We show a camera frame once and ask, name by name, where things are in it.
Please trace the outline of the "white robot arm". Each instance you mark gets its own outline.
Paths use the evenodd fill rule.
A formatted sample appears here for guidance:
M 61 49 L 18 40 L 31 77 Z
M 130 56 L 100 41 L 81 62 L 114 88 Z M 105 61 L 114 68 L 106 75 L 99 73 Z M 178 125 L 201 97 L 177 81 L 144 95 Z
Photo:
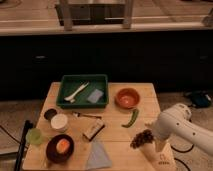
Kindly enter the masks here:
M 213 156 L 213 132 L 189 121 L 192 113 L 183 103 L 177 103 L 159 113 L 157 118 L 147 123 L 155 142 L 155 151 L 161 152 L 171 134 L 175 134 Z

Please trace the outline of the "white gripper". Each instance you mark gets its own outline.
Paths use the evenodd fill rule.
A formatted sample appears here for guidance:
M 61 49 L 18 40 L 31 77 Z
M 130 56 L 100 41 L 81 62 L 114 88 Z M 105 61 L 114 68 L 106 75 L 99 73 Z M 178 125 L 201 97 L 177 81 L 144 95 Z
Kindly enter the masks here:
M 166 140 L 170 137 L 171 132 L 162 126 L 158 121 L 146 123 L 145 126 L 151 130 L 153 136 L 156 138 L 154 140 L 155 151 L 162 152 L 167 144 Z

